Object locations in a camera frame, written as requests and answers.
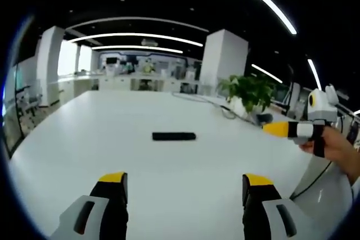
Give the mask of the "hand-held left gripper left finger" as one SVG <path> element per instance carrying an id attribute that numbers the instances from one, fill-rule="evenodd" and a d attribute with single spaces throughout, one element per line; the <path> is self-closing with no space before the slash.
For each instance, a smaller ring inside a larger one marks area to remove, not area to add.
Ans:
<path id="1" fill-rule="evenodd" d="M 126 239 L 127 173 L 99 178 L 89 195 L 75 200 L 59 217 L 50 239 Z"/>

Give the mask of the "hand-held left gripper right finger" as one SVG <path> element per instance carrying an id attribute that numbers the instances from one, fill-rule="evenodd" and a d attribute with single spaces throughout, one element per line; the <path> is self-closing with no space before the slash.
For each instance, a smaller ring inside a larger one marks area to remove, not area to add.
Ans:
<path id="1" fill-rule="evenodd" d="M 242 176 L 242 205 L 245 239 L 305 239 L 304 213 L 268 178 Z"/>

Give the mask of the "person's right hand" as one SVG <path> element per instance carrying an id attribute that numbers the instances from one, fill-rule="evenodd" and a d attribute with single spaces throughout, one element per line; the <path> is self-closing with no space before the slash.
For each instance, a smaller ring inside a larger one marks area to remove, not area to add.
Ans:
<path id="1" fill-rule="evenodd" d="M 325 141 L 325 158 L 334 162 L 348 177 L 359 177 L 359 153 L 353 145 L 337 130 L 324 127 L 322 138 Z"/>

